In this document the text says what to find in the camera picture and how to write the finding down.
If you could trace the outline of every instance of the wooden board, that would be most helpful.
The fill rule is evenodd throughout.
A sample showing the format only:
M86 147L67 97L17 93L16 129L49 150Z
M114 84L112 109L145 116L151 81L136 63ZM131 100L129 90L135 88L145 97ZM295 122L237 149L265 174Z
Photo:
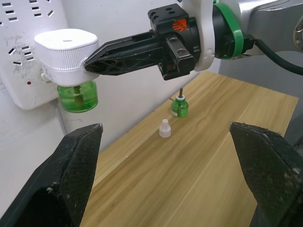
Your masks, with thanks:
M168 100L99 155L82 227L249 226L256 201L229 124L284 134L297 98L210 72L184 94L186 118L172 117ZM168 139L158 133L164 118Z

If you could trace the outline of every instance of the green bottle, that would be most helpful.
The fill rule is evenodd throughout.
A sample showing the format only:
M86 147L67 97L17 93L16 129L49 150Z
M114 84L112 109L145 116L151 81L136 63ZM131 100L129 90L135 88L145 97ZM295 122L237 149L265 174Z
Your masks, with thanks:
M71 113L83 113L98 104L97 85L89 81L75 87L58 86L57 91L64 110Z
M180 89L179 95L171 104L171 114L179 118L186 117L188 115L188 102L185 100L185 96L182 92L183 88Z

